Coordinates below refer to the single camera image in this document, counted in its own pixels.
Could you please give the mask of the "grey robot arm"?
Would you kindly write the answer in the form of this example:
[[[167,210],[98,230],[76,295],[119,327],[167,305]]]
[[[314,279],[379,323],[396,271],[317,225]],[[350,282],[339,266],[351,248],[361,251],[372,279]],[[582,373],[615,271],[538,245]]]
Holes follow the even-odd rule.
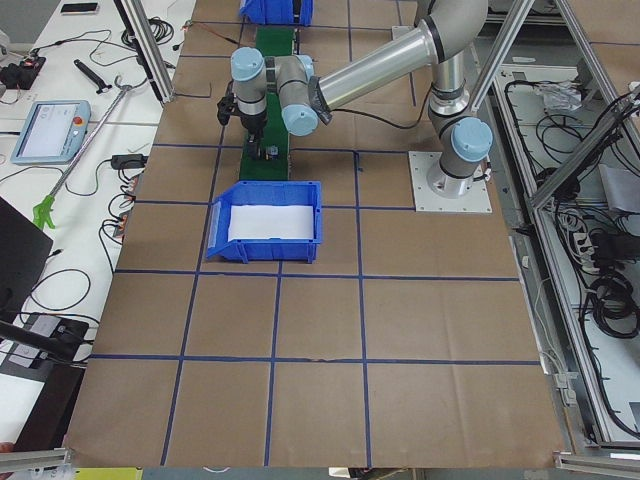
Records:
[[[421,111],[438,133],[466,118],[470,94],[463,73],[465,49],[480,33],[489,10],[486,1],[420,1],[412,29],[366,56],[322,77],[306,55],[267,56],[241,47],[231,56],[231,80],[218,103],[218,120],[236,116],[245,131],[240,161],[243,180],[286,180],[289,149],[276,157],[265,137],[278,114],[287,135],[303,137],[335,111],[422,67],[432,70],[432,84]]]

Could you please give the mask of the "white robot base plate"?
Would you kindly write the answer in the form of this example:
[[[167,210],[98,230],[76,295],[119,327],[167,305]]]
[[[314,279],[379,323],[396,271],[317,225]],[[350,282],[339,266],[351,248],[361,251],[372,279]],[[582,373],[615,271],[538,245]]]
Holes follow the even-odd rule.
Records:
[[[490,214],[492,206],[481,167],[477,166],[468,179],[449,178],[441,168],[441,155],[441,152],[408,152],[415,210]]]

